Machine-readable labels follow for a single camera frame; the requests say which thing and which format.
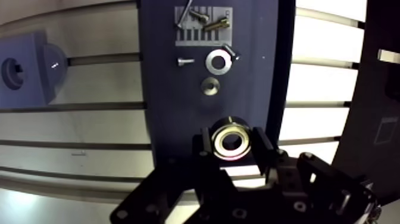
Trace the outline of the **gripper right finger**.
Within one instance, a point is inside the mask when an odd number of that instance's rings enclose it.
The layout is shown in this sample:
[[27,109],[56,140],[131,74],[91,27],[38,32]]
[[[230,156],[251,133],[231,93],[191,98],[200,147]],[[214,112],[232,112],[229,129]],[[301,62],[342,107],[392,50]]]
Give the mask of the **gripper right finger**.
[[379,204],[368,186],[313,153],[289,157],[259,127],[251,153],[269,188],[240,192],[238,223],[366,223]]

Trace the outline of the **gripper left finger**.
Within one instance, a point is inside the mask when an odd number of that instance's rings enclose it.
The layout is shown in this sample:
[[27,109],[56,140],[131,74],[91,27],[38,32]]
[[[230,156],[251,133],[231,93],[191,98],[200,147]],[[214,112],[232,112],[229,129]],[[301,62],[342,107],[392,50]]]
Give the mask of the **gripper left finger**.
[[215,223],[218,203],[236,190],[212,154],[207,127],[193,137],[189,159],[157,166],[111,212],[110,222],[164,223],[189,189],[194,189],[200,207],[186,223]]

